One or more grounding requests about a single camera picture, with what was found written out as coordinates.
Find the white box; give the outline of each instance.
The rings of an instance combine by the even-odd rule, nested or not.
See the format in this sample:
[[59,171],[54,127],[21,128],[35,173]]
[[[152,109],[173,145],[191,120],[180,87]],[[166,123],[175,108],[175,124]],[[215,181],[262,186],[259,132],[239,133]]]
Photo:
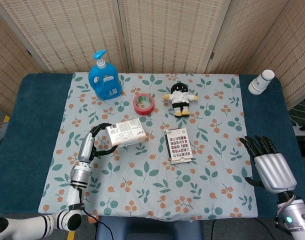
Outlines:
[[139,118],[107,126],[106,132],[111,146],[126,147],[141,143],[146,138],[146,133]]

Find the white robotic hand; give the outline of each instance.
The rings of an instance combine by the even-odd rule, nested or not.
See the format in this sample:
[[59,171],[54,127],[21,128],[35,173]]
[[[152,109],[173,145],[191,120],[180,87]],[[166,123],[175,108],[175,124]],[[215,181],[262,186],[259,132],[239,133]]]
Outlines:
[[[255,138],[259,145],[249,136],[240,138],[240,141],[253,157],[261,181],[253,181],[250,177],[245,179],[255,187],[264,187],[270,193],[278,195],[275,226],[290,233],[295,240],[305,240],[305,203],[292,192],[297,181],[284,156],[277,152],[272,141],[265,136]],[[283,218],[285,228],[280,226],[279,215]]]
[[79,228],[82,222],[82,210],[85,210],[83,199],[91,175],[89,164],[94,157],[111,154],[117,148],[114,146],[107,151],[96,151],[94,147],[95,136],[110,125],[110,123],[99,124],[82,141],[78,154],[79,164],[75,165],[70,173],[70,186],[66,199],[69,210],[20,220],[0,217],[0,240],[7,237],[12,237],[13,240],[36,240],[49,236],[54,229],[75,231]]

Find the red tape roll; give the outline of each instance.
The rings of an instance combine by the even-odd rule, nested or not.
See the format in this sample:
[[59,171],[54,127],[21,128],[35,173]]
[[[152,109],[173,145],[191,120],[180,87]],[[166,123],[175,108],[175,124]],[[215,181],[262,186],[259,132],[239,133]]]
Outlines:
[[[150,102],[150,106],[147,107],[147,108],[140,108],[139,107],[139,102],[142,102],[142,101],[148,101]],[[138,94],[134,99],[133,99],[133,108],[135,110],[136,113],[138,113],[139,115],[142,115],[142,116],[146,116],[150,113],[152,113],[152,111],[154,110],[155,108],[155,102],[154,102],[154,99],[152,96],[150,96],[149,94],[147,93],[140,93]]]

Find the white cup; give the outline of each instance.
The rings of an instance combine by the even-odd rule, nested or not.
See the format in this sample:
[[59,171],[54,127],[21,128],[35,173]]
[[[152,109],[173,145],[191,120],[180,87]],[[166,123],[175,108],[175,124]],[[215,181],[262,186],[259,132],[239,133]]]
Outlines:
[[248,86],[249,92],[255,95],[261,94],[266,90],[268,84],[275,77],[275,74],[272,70],[266,69],[260,75],[258,75]]

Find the stuffed doll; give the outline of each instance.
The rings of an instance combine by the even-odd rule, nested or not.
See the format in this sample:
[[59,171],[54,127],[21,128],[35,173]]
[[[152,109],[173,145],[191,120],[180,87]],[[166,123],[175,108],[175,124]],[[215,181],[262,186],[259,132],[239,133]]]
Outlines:
[[189,117],[189,101],[197,101],[198,97],[188,93],[188,87],[182,82],[178,82],[170,89],[171,94],[163,95],[164,100],[172,103],[174,116],[176,118]]

